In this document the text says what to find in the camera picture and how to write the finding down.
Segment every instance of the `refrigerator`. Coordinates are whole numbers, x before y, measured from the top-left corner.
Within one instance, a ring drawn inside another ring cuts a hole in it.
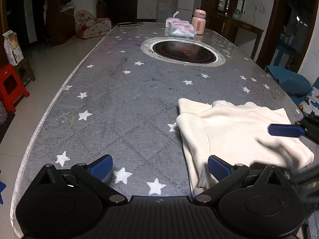
[[[192,21],[193,7],[194,0],[176,0],[175,8],[179,11],[176,17],[184,21],[189,21],[190,23]]]

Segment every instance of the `red plastic stool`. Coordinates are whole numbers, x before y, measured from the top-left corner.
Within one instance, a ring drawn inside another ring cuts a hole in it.
[[[8,111],[16,111],[13,104],[22,94],[27,98],[30,95],[13,66],[6,65],[0,68],[0,97]]]

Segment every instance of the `pink thermos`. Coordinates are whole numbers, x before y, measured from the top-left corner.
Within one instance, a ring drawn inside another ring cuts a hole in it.
[[[192,18],[192,26],[196,34],[203,35],[206,24],[206,12],[200,9],[194,11],[194,17]]]

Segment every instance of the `floor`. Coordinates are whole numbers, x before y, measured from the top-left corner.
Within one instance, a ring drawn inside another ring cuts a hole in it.
[[[63,82],[102,38],[73,37],[60,46],[42,44],[24,52],[36,81],[28,84],[30,96],[17,105],[16,116],[0,144],[0,180],[7,185],[1,193],[4,204],[0,205],[0,239],[14,238],[9,218],[11,198],[22,157],[36,126]]]

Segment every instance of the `bag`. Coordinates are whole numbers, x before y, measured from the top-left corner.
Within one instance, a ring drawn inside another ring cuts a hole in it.
[[[4,50],[7,54],[9,63],[16,66],[22,59],[23,54],[19,46],[17,34],[11,30],[2,34],[4,36]]]
[[[195,37],[195,31],[192,24],[188,21],[176,21],[169,23],[168,32],[170,36]]]

